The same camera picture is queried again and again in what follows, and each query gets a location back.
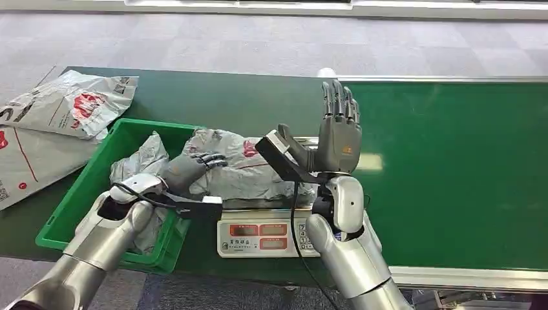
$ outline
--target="red digital display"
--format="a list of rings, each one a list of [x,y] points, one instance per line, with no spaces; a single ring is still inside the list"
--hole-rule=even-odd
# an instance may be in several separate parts
[[[261,238],[259,242],[261,250],[285,250],[288,248],[287,238]]]
[[[230,235],[234,237],[258,236],[257,225],[230,225]]]
[[[287,232],[287,224],[264,224],[260,226],[261,236],[285,236]]]

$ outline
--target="gray carpet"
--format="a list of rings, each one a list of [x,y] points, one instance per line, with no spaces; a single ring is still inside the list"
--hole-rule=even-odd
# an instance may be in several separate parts
[[[323,67],[338,74],[539,76],[548,75],[548,23],[0,13],[0,101],[54,78],[67,65],[289,76],[315,76]],[[0,225],[3,220],[9,219],[0,218]],[[0,307],[48,267],[0,259]],[[217,309],[215,303],[239,298],[218,308],[329,309],[314,289],[185,276],[151,276],[145,284],[145,278],[118,271],[92,308]]]

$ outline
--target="robotic arm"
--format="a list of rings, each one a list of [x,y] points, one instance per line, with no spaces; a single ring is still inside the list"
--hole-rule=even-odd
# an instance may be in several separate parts
[[[187,193],[207,170],[224,166],[220,154],[181,154],[170,161],[162,178],[141,173],[115,184],[97,197],[53,268],[5,310],[85,310],[157,205],[175,209],[184,218],[220,218],[219,197],[194,201],[177,195]]]
[[[337,80],[333,87],[324,82],[322,89],[325,115],[316,150],[296,142],[283,124],[255,147],[283,180],[320,185],[306,230],[356,310],[411,310],[381,254],[381,242],[364,210],[361,184],[350,176],[361,148],[358,104]]]

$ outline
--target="barcode label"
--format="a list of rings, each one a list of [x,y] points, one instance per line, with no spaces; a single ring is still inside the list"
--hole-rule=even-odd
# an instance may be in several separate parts
[[[125,86],[116,85],[116,87],[114,87],[114,91],[119,94],[123,94],[123,92],[125,91]]]
[[[6,191],[6,189],[2,185],[2,181],[0,181],[0,202],[8,199],[9,197],[10,195],[8,194],[8,191]]]

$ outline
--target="green plastic crate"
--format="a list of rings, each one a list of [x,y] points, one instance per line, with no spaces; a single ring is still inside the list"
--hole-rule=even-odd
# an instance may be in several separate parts
[[[74,229],[104,191],[110,188],[111,164],[135,152],[155,130],[170,158],[179,155],[196,127],[138,119],[119,119],[101,143],[74,185],[42,227],[36,244],[63,250],[74,237]],[[171,273],[190,225],[170,211],[150,254],[126,252],[120,267],[150,273]]]

